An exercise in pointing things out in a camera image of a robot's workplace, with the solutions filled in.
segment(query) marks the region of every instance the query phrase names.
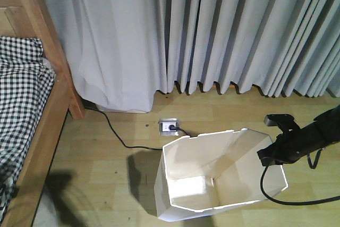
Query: wooden bed frame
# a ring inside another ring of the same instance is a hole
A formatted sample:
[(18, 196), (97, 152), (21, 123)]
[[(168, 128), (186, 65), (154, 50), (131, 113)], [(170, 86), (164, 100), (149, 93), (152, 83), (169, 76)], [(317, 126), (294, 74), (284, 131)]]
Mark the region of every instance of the wooden bed frame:
[(0, 35), (40, 38), (57, 74), (1, 227), (31, 226), (58, 138), (69, 109), (82, 119), (84, 107), (44, 0), (0, 0)]

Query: checkered blanket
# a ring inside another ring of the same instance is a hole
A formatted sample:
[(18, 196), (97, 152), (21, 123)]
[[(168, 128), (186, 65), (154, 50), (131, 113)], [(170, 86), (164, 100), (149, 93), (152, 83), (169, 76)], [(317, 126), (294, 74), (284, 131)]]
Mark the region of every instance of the checkered blanket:
[(54, 82), (39, 39), (0, 37), (0, 223)]

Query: wooden floor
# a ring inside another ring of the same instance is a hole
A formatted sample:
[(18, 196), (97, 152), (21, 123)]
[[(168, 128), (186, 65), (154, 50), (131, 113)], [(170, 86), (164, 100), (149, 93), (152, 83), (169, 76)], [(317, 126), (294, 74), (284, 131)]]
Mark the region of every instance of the wooden floor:
[[(250, 128), (275, 139), (280, 130), (264, 125), (266, 114), (292, 114), (303, 127), (339, 103), (328, 94), (268, 98), (256, 88), (241, 95), (230, 88), (225, 95), (215, 90), (191, 96), (156, 93), (148, 114), (108, 115), (127, 144), (161, 147), (176, 137), (159, 135), (160, 118), (177, 117), (192, 134)], [(277, 198), (311, 200), (340, 194), (339, 156), (340, 143), (324, 150), (316, 170), (308, 168), (305, 158), (285, 165), (289, 188)], [(48, 177), (60, 226), (340, 226), (340, 201), (302, 207), (262, 201), (211, 217), (163, 222), (155, 217), (153, 193), (159, 159), (160, 152), (124, 148), (99, 113), (87, 111), (82, 121), (68, 116)]]

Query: wall socket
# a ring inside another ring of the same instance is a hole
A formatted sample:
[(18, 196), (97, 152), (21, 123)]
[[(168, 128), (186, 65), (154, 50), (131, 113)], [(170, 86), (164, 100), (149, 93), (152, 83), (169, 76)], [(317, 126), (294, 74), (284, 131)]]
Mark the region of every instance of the wall socket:
[(170, 130), (169, 126), (173, 125), (179, 127), (179, 120), (177, 118), (162, 118), (159, 119), (159, 134), (161, 136), (179, 136), (180, 133), (176, 130)]

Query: box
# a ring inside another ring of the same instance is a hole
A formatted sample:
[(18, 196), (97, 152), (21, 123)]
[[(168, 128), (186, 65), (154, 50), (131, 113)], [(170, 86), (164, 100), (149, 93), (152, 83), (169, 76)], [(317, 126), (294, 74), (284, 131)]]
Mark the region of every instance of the box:
[[(264, 167), (257, 151), (271, 143), (267, 134), (242, 129), (185, 136), (166, 144), (154, 187), (158, 218), (185, 220), (264, 200)], [(270, 166), (264, 182), (267, 194), (274, 196), (287, 187), (282, 166)]]

